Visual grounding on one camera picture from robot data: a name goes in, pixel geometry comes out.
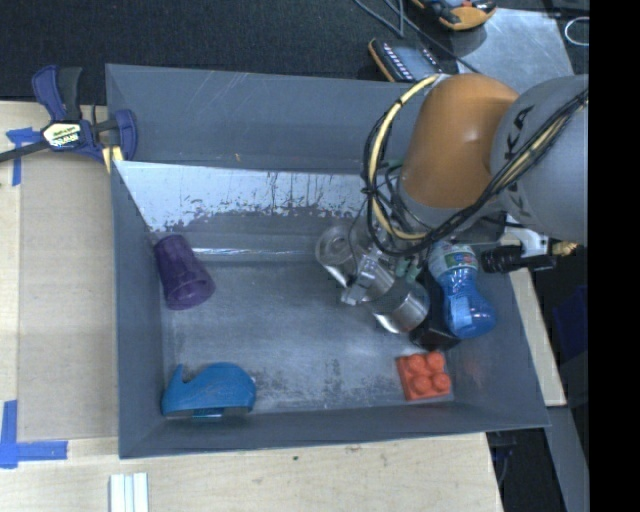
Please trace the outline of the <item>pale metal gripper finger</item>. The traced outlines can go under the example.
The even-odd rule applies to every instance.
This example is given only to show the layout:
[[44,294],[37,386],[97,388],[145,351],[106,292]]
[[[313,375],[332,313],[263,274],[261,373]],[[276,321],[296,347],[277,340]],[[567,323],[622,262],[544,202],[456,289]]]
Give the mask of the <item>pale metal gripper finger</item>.
[[369,290],[375,281],[376,260],[363,254],[355,264],[355,271],[350,278],[350,287]]
[[341,301],[351,306],[372,302],[381,294],[379,284],[378,280],[354,280],[342,291]]

